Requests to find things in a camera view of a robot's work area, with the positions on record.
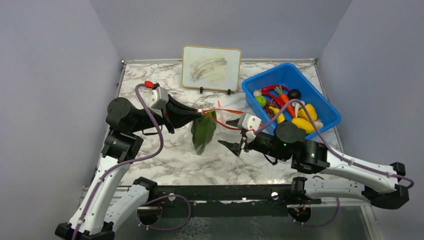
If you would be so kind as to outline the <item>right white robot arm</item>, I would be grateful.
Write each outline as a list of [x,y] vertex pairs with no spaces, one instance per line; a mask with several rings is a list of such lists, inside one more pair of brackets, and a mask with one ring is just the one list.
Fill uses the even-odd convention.
[[274,164],[290,160],[291,168],[303,174],[339,177],[333,180],[295,177],[288,196],[296,204],[320,198],[349,198],[366,201],[380,209],[397,210],[410,199],[408,187],[400,184],[406,175],[405,166],[400,162],[378,165],[345,155],[306,139],[305,130],[287,120],[279,123],[273,134],[255,133],[259,127],[255,116],[239,119],[237,124],[241,128],[240,142],[219,140],[234,155],[256,151],[274,158]]

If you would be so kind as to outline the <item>orange carrot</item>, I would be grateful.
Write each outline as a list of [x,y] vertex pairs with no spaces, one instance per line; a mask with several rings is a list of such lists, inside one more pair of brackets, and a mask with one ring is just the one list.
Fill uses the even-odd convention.
[[[284,102],[284,104],[289,102],[290,99],[288,98],[287,94],[283,92],[283,90],[276,88],[275,91],[278,93],[278,97]],[[286,110],[292,118],[295,118],[295,111],[291,104],[287,106]]]

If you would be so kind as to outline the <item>clear orange-zip plastic bag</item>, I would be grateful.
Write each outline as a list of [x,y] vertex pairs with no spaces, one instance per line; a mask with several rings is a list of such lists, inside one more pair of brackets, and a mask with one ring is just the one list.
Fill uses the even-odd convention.
[[192,152],[198,156],[220,155],[227,151],[219,141],[235,142],[239,139],[241,129],[237,123],[243,113],[233,109],[202,110],[200,118],[190,124]]

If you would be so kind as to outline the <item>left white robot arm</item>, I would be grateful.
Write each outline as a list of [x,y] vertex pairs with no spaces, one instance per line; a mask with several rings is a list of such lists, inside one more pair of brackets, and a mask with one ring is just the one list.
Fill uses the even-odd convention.
[[[130,166],[157,156],[164,147],[161,126],[169,133],[181,128],[202,114],[185,106],[170,95],[153,97],[152,107],[142,104],[137,109],[127,98],[117,97],[107,107],[109,132],[105,139],[95,177],[81,205],[71,219],[60,223],[55,235],[63,240],[113,240],[119,227],[140,205],[157,200],[157,183],[141,177],[116,203],[112,198]],[[156,128],[159,149],[137,158],[143,139],[135,133]]]

